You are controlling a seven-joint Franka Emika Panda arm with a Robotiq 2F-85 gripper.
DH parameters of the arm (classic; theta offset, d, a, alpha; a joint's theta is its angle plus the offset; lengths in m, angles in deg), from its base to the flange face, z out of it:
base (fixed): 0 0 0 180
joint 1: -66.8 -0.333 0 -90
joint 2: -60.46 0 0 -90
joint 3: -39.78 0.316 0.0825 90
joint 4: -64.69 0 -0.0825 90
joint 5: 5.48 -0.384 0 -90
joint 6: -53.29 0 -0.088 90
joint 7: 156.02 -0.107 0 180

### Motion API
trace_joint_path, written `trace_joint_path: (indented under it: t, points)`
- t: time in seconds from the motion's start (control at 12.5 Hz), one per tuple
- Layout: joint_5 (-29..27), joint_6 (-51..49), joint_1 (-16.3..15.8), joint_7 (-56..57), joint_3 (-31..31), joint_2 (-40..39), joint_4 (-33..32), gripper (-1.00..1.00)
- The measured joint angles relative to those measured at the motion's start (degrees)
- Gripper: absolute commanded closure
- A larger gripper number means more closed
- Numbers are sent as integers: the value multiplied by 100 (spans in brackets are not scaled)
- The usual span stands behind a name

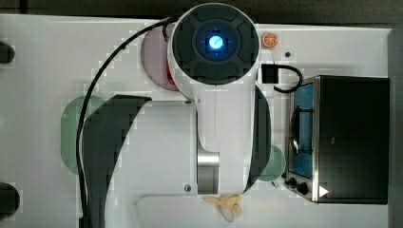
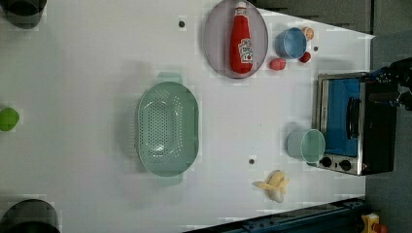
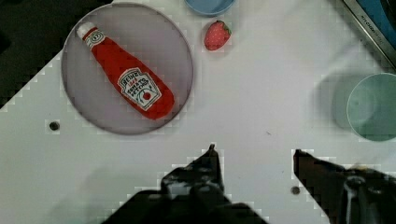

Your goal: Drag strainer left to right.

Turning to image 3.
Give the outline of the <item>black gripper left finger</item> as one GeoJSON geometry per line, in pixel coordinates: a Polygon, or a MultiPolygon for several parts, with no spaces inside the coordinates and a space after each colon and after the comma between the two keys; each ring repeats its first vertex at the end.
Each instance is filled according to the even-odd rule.
{"type": "Polygon", "coordinates": [[[164,176],[158,190],[142,190],[102,224],[268,224],[245,203],[224,193],[214,145],[164,176]]]}

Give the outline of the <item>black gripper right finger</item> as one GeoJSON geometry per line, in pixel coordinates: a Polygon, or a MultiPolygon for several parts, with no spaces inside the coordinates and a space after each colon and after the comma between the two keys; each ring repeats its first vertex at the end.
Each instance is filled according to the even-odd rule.
{"type": "Polygon", "coordinates": [[[331,224],[396,224],[395,177],[320,160],[300,149],[293,172],[331,224]]]}

